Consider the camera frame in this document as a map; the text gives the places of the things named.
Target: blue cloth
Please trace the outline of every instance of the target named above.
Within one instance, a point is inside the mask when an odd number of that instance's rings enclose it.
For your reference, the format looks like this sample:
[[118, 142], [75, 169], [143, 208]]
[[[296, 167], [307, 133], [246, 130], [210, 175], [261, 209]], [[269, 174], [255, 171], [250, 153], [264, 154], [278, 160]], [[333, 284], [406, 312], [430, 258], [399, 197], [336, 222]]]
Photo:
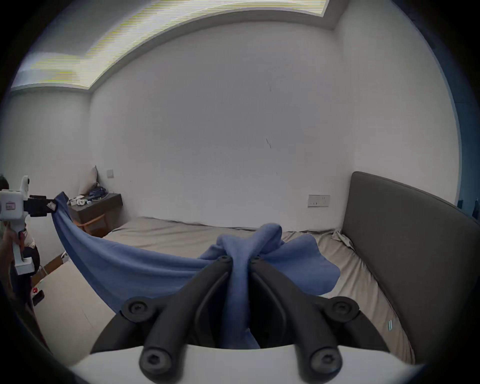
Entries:
[[177, 292], [195, 273], [218, 257], [233, 258], [222, 319], [222, 347], [258, 348], [248, 330], [248, 261], [261, 256], [290, 278], [303, 292], [322, 295], [333, 289], [340, 270], [319, 252], [313, 236], [288, 243], [278, 224], [265, 224], [247, 239], [221, 235], [198, 259], [138, 249], [92, 237], [70, 219], [67, 197], [56, 198], [52, 215], [55, 229], [68, 255], [95, 292], [115, 312], [133, 296], [158, 297]]

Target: bed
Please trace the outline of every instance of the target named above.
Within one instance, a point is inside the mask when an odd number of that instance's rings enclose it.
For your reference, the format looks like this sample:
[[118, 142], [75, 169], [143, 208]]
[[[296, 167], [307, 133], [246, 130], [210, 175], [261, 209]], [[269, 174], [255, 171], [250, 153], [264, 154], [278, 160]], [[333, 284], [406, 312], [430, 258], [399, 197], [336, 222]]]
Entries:
[[[284, 232], [282, 239], [290, 241], [305, 232]], [[381, 333], [390, 351], [401, 360], [414, 363], [414, 354], [395, 311], [378, 287], [368, 268], [348, 247], [348, 239], [338, 231], [307, 232], [315, 237], [320, 252], [340, 268], [341, 276], [335, 288], [325, 297], [347, 296], [355, 300], [360, 309]], [[248, 237], [252, 230], [218, 228], [184, 224], [173, 221], [138, 217], [113, 230], [105, 239], [150, 251], [196, 258], [221, 234]]]
[[[197, 258], [221, 234], [251, 233], [138, 217], [105, 238]], [[285, 232], [282, 238], [303, 233]], [[424, 191], [354, 172], [341, 231], [307, 233], [341, 272], [324, 296], [355, 300], [399, 359], [430, 361], [479, 275], [479, 222]]]

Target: gray headboard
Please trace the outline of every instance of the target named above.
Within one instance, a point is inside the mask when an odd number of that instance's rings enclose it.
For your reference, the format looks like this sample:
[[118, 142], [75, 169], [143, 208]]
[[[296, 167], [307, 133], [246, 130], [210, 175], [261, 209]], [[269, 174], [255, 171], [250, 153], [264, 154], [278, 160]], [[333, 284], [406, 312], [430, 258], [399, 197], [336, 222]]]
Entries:
[[416, 362], [428, 361], [479, 275], [479, 222], [429, 193], [354, 172], [343, 232], [396, 311]]

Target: pillow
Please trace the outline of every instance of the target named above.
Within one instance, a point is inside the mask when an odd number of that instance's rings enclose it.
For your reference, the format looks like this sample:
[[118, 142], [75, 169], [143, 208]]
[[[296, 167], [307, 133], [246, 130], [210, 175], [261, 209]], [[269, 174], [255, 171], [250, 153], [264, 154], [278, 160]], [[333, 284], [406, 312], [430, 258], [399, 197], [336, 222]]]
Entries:
[[88, 171], [88, 174], [80, 183], [80, 188], [78, 189], [79, 195], [88, 195], [88, 193], [96, 187], [96, 178], [98, 176], [98, 171], [96, 166], [94, 166], [91, 170]]

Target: screw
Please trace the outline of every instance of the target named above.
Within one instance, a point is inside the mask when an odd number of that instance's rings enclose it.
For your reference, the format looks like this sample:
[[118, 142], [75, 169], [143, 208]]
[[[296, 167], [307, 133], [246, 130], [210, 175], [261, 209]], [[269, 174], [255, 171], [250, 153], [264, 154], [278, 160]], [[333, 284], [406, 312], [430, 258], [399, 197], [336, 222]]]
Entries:
[[351, 309], [352, 307], [350, 306], [350, 304], [345, 303], [343, 301], [339, 301], [338, 303], [335, 303], [335, 305], [333, 306], [333, 310], [342, 315], [346, 315], [351, 311]]
[[151, 349], [140, 357], [140, 366], [151, 374], [162, 374], [167, 372], [172, 366], [170, 355], [160, 349]]
[[136, 301], [130, 305], [129, 310], [133, 314], [143, 313], [147, 310], [147, 305], [141, 301]]
[[322, 357], [322, 362], [325, 364], [332, 364], [335, 358], [332, 355], [325, 355]]
[[160, 363], [160, 357], [152, 354], [148, 356], [148, 362], [152, 365], [157, 365], [158, 363]]
[[342, 367], [342, 357], [335, 348], [323, 348], [316, 351], [310, 359], [310, 368], [318, 373], [332, 374]]

